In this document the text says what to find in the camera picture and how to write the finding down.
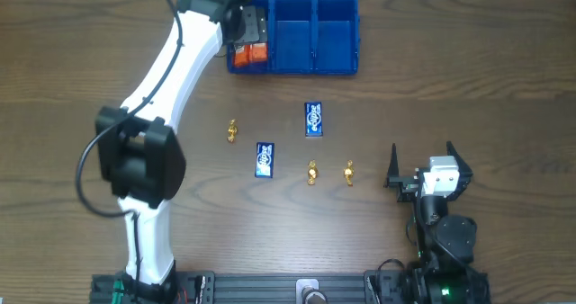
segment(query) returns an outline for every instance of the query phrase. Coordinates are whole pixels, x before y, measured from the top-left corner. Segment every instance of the blue plastic bin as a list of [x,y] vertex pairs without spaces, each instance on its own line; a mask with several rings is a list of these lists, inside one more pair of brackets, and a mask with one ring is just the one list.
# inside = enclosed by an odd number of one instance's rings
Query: blue plastic bin
[[266,9],[268,61],[233,74],[353,75],[358,71],[358,0],[253,0]]

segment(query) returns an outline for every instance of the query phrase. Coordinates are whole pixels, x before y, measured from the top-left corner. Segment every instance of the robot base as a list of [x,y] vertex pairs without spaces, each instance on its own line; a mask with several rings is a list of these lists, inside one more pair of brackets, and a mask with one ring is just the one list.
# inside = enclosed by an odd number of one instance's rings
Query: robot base
[[[116,275],[95,275],[92,278],[90,303],[128,304],[132,297],[123,294],[121,273]],[[376,271],[362,273],[310,273],[310,274],[215,274],[214,272],[176,273],[179,297],[177,303],[195,303],[198,278],[204,277],[202,304],[256,304],[256,303],[296,303],[296,282],[302,279],[315,279],[319,290],[326,294],[328,303],[377,304],[373,292],[366,282],[376,275]],[[400,271],[382,270],[382,303],[404,304],[399,286]],[[157,304],[142,300],[141,304]]]

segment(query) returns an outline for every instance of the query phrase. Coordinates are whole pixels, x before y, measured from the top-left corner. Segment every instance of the wooden surface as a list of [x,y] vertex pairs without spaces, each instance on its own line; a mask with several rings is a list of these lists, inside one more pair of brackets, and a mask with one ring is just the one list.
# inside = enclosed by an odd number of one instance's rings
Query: wooden surface
[[[450,208],[478,223],[474,266],[493,302],[576,300],[576,0],[359,4],[357,76],[232,76],[223,59],[205,69],[179,130],[178,268],[363,272],[414,260],[410,206],[383,189],[390,146],[409,174],[451,139],[475,176]],[[0,0],[4,303],[84,303],[91,274],[126,264],[123,222],[88,214],[72,178],[96,113],[138,85],[170,23],[163,0]],[[322,139],[303,137],[310,100],[324,102]],[[274,180],[254,178],[261,140],[276,143]],[[114,208],[94,155],[85,189]]]

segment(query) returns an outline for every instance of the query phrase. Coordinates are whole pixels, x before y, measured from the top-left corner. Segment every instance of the wood grain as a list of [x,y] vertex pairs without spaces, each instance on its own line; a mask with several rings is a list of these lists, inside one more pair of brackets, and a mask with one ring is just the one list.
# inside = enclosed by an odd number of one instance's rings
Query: wood grain
[[[357,76],[231,76],[223,59],[205,69],[179,130],[178,267],[362,272],[414,260],[410,207],[383,189],[390,146],[407,174],[451,139],[475,171],[451,211],[479,224],[474,266],[493,302],[576,300],[576,0],[359,2]],[[95,114],[140,82],[170,23],[162,0],[0,0],[6,303],[84,303],[91,274],[125,265],[122,221],[86,213],[72,178]],[[324,102],[322,139],[303,138],[309,100]],[[276,143],[274,180],[254,178],[260,140]],[[114,207],[94,156],[85,188]]]

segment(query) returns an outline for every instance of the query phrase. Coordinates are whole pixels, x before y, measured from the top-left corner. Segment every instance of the gold candy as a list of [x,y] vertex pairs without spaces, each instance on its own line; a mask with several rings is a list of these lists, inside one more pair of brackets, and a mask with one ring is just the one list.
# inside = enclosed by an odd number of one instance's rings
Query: gold candy
[[238,133],[238,127],[236,126],[236,119],[230,121],[230,125],[228,126],[228,137],[229,143],[234,143],[234,139],[236,139],[236,134]]
[[352,168],[352,160],[348,160],[348,167],[344,169],[344,177],[348,186],[352,187],[352,177],[354,176],[354,168]]
[[308,164],[308,185],[312,186],[316,183],[318,178],[318,168],[316,167],[316,160],[310,161]]

